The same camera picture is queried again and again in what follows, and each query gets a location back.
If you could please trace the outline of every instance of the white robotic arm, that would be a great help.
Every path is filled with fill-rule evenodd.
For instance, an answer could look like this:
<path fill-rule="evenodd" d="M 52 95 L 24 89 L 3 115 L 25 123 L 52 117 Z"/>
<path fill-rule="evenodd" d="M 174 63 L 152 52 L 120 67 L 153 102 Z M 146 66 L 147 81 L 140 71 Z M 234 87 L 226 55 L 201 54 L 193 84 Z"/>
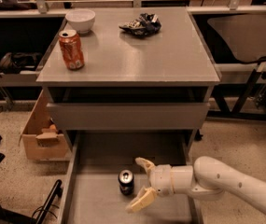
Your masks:
<path fill-rule="evenodd" d="M 158 165 L 137 158 L 148 176 L 149 188 L 142 188 L 126 210 L 137 212 L 157 196 L 186 194 L 194 199 L 213 201 L 228 191 L 266 215 L 266 182 L 245 175 L 210 157 L 200 157 L 193 166 Z"/>

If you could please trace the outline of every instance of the desk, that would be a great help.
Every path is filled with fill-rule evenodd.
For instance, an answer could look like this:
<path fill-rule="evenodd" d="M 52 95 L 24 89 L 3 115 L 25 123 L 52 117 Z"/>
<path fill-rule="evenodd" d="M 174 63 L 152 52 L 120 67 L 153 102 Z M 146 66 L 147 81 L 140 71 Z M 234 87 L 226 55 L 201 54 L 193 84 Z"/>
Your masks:
<path fill-rule="evenodd" d="M 177 139 L 174 141 L 173 137 L 178 134 L 179 146 L 190 148 L 196 132 L 203 126 L 211 91 L 219 83 L 217 71 L 185 8 L 95 8 L 94 11 L 96 21 L 92 31 L 81 37 L 85 66 L 77 71 L 67 70 L 57 43 L 37 79 L 49 96 L 48 109 L 53 121 L 65 137 L 71 141 L 70 131 L 83 132 L 77 137 L 76 145 L 70 143 L 73 157 L 63 193 L 64 211 L 59 215 L 58 223 L 63 223 L 69 216 L 77 164 L 85 161 L 96 164 L 102 157 L 110 169 L 104 165 L 104 170 L 95 173 L 104 172 L 107 180 L 116 176 L 113 180 L 117 181 L 118 169 L 133 168 L 135 155 L 151 156 L 156 162 L 167 159 L 176 162 L 177 158 L 169 158 L 173 152 L 168 153 L 154 144 L 165 140 L 163 144 L 167 147 L 176 145 Z M 120 30 L 121 22 L 132 21 L 143 12 L 159 16 L 161 30 L 156 35 L 140 39 Z M 87 147 L 102 143 L 103 149 L 99 146 L 91 152 L 91 158 L 77 161 L 77 150 L 86 146 L 86 142 Z M 144 144 L 144 148 L 138 149 L 140 152 L 127 150 L 140 147 L 140 144 L 141 147 Z M 113 148 L 118 155 L 108 150 Z M 187 156 L 188 151 L 183 150 L 180 164 L 188 162 Z M 144 174 L 138 176 L 137 180 L 145 178 Z M 106 182 L 102 182 L 102 187 L 113 188 L 110 181 Z M 106 203 L 97 203 L 105 212 L 109 205 L 115 207 L 115 200 L 110 203 L 109 197 L 105 197 L 107 193 L 114 193 L 114 190 L 104 191 L 104 196 L 96 195 L 99 200 L 106 200 Z M 118 200 L 120 206 L 127 202 L 121 196 Z M 128 217 L 124 209 L 118 215 L 122 223 L 126 223 L 124 220 Z M 146 220 L 146 213 L 139 215 L 141 220 Z"/>

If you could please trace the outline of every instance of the dark soda can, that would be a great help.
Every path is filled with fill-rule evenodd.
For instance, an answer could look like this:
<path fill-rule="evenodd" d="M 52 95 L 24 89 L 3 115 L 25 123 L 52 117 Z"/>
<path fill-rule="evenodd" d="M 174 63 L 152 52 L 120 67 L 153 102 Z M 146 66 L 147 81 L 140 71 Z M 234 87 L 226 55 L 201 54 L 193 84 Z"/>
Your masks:
<path fill-rule="evenodd" d="M 130 170 L 121 171 L 118 180 L 119 188 L 123 195 L 130 195 L 133 193 L 133 173 Z"/>
<path fill-rule="evenodd" d="M 70 70 L 78 70 L 85 64 L 81 50 L 81 42 L 76 30 L 64 30 L 59 32 L 59 44 L 66 67 Z"/>

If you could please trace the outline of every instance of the gray countertop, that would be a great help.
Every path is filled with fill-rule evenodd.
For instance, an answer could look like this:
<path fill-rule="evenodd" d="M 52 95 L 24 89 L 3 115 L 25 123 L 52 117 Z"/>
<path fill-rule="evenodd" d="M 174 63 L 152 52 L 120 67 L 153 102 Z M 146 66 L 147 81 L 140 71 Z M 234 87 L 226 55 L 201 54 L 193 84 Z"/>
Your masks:
<path fill-rule="evenodd" d="M 219 77 L 184 7 L 94 8 L 95 24 L 81 36 L 85 66 L 68 70 L 59 43 L 37 82 L 50 86 L 202 86 Z M 119 25 L 155 13 L 160 31 L 137 38 Z"/>

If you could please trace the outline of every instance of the crumpled black bag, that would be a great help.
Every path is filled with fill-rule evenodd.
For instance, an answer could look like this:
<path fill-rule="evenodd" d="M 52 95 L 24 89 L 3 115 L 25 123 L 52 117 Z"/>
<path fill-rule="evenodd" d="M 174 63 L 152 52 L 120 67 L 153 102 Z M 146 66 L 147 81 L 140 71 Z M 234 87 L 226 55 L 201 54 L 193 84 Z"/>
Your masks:
<path fill-rule="evenodd" d="M 161 28 L 161 22 L 156 14 L 141 13 L 138 19 L 126 22 L 119 28 L 132 35 L 145 37 L 156 34 Z"/>
<path fill-rule="evenodd" d="M 20 71 L 35 71 L 42 53 L 39 52 L 8 52 L 0 61 L 0 72 L 18 74 Z"/>

